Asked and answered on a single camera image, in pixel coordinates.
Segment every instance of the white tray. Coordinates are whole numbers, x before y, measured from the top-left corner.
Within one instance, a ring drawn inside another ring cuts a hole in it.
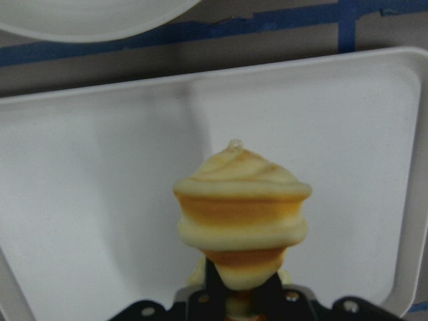
[[[171,186],[231,138],[313,186],[294,281],[326,305],[405,313],[427,228],[427,75],[427,53],[395,48],[0,100],[2,313],[170,306],[200,257]]]

